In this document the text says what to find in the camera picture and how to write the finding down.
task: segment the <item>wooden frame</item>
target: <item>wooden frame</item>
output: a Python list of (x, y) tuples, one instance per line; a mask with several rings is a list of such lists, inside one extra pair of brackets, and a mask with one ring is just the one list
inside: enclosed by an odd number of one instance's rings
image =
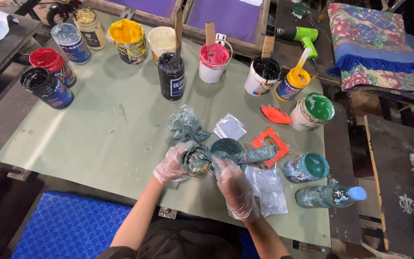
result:
[[(175, 13), (177, 12), (177, 9), (181, 6), (181, 3), (182, 0), (177, 0), (175, 2), (175, 6), (173, 7), (170, 18), (160, 17), (144, 11), (135, 10), (135, 13), (132, 16), (132, 20), (149, 26), (173, 27), (173, 25), (175, 24)], [(87, 7), (90, 7), (92, 9), (96, 9), (102, 12), (107, 12), (118, 16), (120, 16), (122, 12), (126, 9), (126, 6), (109, 2), (106, 0), (86, 0), (85, 4)]]
[[(199, 29), (193, 26), (187, 25), (188, 18), (190, 16), (192, 7), (195, 0), (188, 0), (183, 11), (183, 34), (186, 38), (199, 43), (205, 44), (206, 42), (206, 33), (205, 30)], [(258, 20), (256, 35), (255, 35), (255, 44), (248, 42), (240, 41), (237, 39), (229, 38), (226, 36), (227, 42), (229, 42), (234, 50), (234, 53), (255, 58), (261, 56), (261, 50), (263, 48), (263, 43), (266, 36), (266, 26), (268, 23), (268, 14), (269, 14), (269, 5), (270, 0), (263, 0), (261, 3), (261, 11)]]

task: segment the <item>gray paper sheet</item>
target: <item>gray paper sheet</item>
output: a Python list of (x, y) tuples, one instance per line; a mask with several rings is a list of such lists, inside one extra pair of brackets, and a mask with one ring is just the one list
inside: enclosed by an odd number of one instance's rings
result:
[[(97, 13), (105, 30), (119, 19)], [(146, 34), (151, 29), (143, 27)], [(279, 101), (273, 92), (252, 96), (243, 86), (249, 67), (232, 59), (220, 82), (207, 84), (198, 76), (201, 46), (183, 39), (185, 93), (181, 100), (167, 101), (161, 95), (150, 50), (143, 64), (127, 65), (109, 36), (108, 40), (104, 49), (91, 51), (89, 63), (69, 63), (78, 77), (72, 87), (73, 103), (55, 110), (39, 101), (0, 151), (0, 162), (138, 199), (155, 166), (178, 142), (173, 140), (167, 120), (171, 114), (180, 113), (183, 104), (194, 109), (203, 129), (210, 132), (227, 113), (233, 114), (247, 130), (240, 138), (242, 144), (272, 125), (291, 148), (278, 166), (305, 152), (325, 154), (323, 127), (299, 132), (271, 123), (259, 109), (261, 104), (271, 104), (290, 113), (304, 94), (322, 92), (318, 80), (311, 80), (297, 99), (288, 103)], [(211, 136), (203, 144), (210, 146), (217, 139)], [(288, 214), (269, 216), (268, 222), (280, 236), (329, 247), (328, 210), (302, 209), (294, 199), (299, 188), (326, 184), (326, 180), (292, 184), (283, 175), (281, 179)], [(228, 216), (224, 197), (209, 175), (168, 189), (159, 205), (243, 226)]]

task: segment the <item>blue checkered cushion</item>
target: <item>blue checkered cushion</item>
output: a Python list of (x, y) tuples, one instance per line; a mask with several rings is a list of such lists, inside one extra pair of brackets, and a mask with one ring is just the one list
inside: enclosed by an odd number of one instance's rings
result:
[(11, 259), (94, 259), (131, 207), (58, 191), (43, 194)]

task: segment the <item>yellow ink bucket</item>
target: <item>yellow ink bucket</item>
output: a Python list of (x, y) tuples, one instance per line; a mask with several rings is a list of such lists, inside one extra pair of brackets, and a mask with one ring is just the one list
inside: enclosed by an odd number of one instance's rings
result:
[(112, 23), (108, 33), (123, 62), (138, 65), (145, 61), (146, 37), (141, 24), (122, 19)]
[(295, 96), (302, 91), (311, 80), (308, 72), (304, 69), (300, 69), (297, 75), (294, 74), (295, 70), (296, 68), (290, 70), (284, 80), (282, 80), (276, 88), (276, 97), (283, 102), (293, 100), (293, 98), (295, 98)]

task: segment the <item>hand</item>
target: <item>hand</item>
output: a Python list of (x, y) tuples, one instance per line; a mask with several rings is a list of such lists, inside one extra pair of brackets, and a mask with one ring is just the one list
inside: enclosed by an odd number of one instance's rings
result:
[(188, 141), (187, 143), (181, 142), (176, 146), (169, 148), (166, 157), (164, 157), (164, 159), (153, 171), (153, 175), (161, 184), (168, 182), (177, 184), (178, 182), (190, 177), (181, 165), (180, 156), (183, 152), (186, 152), (195, 144), (196, 143), (194, 141)]
[(220, 170), (215, 170), (217, 185), (226, 199), (228, 214), (242, 221), (258, 219), (260, 212), (253, 189), (241, 168), (233, 161), (213, 157)]

